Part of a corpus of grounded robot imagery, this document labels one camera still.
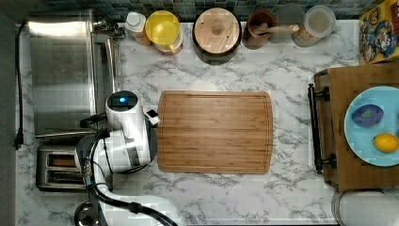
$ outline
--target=white robot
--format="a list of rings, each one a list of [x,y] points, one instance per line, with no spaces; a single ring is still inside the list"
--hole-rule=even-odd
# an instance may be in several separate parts
[[[110,95],[105,103],[112,132],[84,137],[75,150],[97,218],[102,226],[185,226],[176,206],[155,196],[112,193],[105,177],[149,164],[156,156],[156,136],[137,96],[130,91]]]

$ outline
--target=blue plate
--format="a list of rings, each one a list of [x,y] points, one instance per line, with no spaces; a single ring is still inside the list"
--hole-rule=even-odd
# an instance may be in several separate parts
[[[371,127],[362,127],[352,120],[352,114],[363,105],[377,105],[384,110],[382,120]],[[374,87],[359,94],[346,111],[344,121],[346,140],[353,152],[363,161],[379,167],[399,164],[399,150],[382,153],[374,143],[375,136],[389,133],[398,136],[399,132],[399,89]]]

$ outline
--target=tray handle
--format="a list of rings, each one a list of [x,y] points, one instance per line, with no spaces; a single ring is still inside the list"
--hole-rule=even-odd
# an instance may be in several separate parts
[[[317,105],[316,98],[324,98],[325,101],[329,101],[329,88],[325,87],[323,91],[315,92],[313,84],[309,84],[308,87],[308,98],[309,106],[311,109],[311,133],[313,136],[313,150],[314,150],[314,165],[316,167],[317,173],[322,174],[323,165],[331,165],[332,168],[337,168],[337,158],[334,153],[332,153],[329,158],[322,158],[322,149],[319,134],[319,120],[317,116]]]

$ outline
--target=marble countertop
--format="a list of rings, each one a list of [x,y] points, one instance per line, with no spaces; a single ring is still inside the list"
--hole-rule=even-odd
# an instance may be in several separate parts
[[[262,91],[273,108],[274,148],[263,175],[170,173],[156,161],[125,176],[114,190],[155,195],[174,202],[188,224],[329,224],[334,189],[313,165],[307,97],[313,75],[325,68],[358,64],[358,22],[338,21],[332,34],[308,48],[286,40],[258,50],[240,45],[233,59],[211,66],[195,54],[192,24],[183,24],[184,48],[163,56],[154,47],[121,41],[122,88],[136,92],[146,108],[157,108],[164,90]],[[72,225],[87,194],[36,188],[36,149],[29,37],[22,43],[25,143],[17,154],[17,224]]]

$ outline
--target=wooden tray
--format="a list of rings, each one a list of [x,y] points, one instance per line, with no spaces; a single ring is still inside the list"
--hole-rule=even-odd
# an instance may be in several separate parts
[[[352,101],[363,91],[390,86],[399,88],[399,63],[331,68],[314,76],[315,91],[329,87],[330,101],[317,99],[323,158],[337,157],[337,168],[324,165],[325,180],[340,191],[399,186],[399,165],[377,167],[360,158],[349,147],[344,117]]]
[[[164,91],[158,114],[161,170],[268,172],[273,116],[267,93]]]

